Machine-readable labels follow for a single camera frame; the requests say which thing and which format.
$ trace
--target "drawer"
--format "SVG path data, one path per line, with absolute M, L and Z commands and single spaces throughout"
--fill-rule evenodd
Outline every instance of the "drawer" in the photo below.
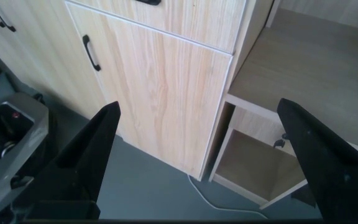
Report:
M 95 9 L 232 53 L 245 0 L 75 0 Z
M 281 122 L 274 121 L 238 106 L 234 110 L 229 126 L 269 146 L 273 146 L 275 141 L 282 139 L 282 135 L 285 133 Z M 278 146 L 277 149 L 295 156 L 291 143 L 288 140 L 284 140 L 284 142 L 284 146 Z

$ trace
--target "white cable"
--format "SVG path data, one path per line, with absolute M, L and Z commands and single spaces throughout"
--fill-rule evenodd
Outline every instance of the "white cable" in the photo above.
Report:
M 191 178 L 189 175 L 187 175 L 189 181 L 190 181 L 190 184 L 194 187 L 194 189 L 196 189 L 196 191 L 198 192 L 198 194 L 201 196 L 201 198 L 204 199 L 204 201 L 211 207 L 215 208 L 216 210 L 220 210 L 220 211 L 227 211 L 227 212 L 245 212 L 245 213 L 253 213 L 253 214 L 258 214 L 260 215 L 261 217 L 264 217 L 266 219 L 269 219 L 267 218 L 264 214 L 260 213 L 260 212 L 256 212 L 256 211 L 252 211 L 252 210 L 241 210 L 241 209 L 231 209 L 231 208 L 219 208 L 215 205 L 213 205 L 211 202 L 209 202 L 205 196 L 200 192 L 200 190 L 197 188 L 197 186 L 193 183 L 193 181 L 191 181 Z

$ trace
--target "wooden shelf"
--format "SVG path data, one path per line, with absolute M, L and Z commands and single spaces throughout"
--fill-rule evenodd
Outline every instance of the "wooden shelf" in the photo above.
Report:
M 233 81 L 227 101 L 276 112 L 281 98 L 297 102 L 358 145 L 358 29 L 278 10 Z
M 213 180 L 262 206 L 306 184 L 295 157 L 236 130 Z

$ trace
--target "gray floor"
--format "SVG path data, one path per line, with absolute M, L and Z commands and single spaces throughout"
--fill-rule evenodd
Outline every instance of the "gray floor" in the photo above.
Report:
M 27 92 L 33 90 L 22 86 Z M 63 148 L 87 119 L 46 98 L 58 119 L 58 145 Z M 219 207 L 259 210 L 257 204 L 215 183 L 195 184 Z M 116 137 L 97 201 L 102 219 L 256 220 L 261 217 L 211 208 L 190 185 L 187 175 Z M 271 219 L 321 218 L 317 208 L 285 197 L 261 211 Z

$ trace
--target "wooden cabinet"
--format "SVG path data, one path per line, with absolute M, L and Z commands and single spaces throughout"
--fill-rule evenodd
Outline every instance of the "wooden cabinet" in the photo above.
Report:
M 75 0 L 146 26 L 233 53 L 245 0 Z
M 236 108 L 210 176 L 260 208 L 307 184 L 290 142 L 272 147 L 282 98 L 358 150 L 358 1 L 282 3 L 227 91 Z
M 91 118 L 107 101 L 93 69 L 82 54 L 74 25 L 63 1 L 2 1 L 0 8 L 16 28 L 36 66 L 29 77 L 45 77 L 42 86 L 55 99 Z
M 77 39 L 91 40 L 107 99 L 120 103 L 124 140 L 198 177 L 231 55 L 67 5 Z
M 47 82 L 42 75 L 36 75 L 37 69 L 30 54 L 17 38 L 0 19 L 0 58 L 27 85 L 42 91 L 48 91 Z
M 87 118 L 118 101 L 126 142 L 200 180 L 223 96 L 271 3 L 0 0 L 15 28 L 0 27 L 0 57 Z

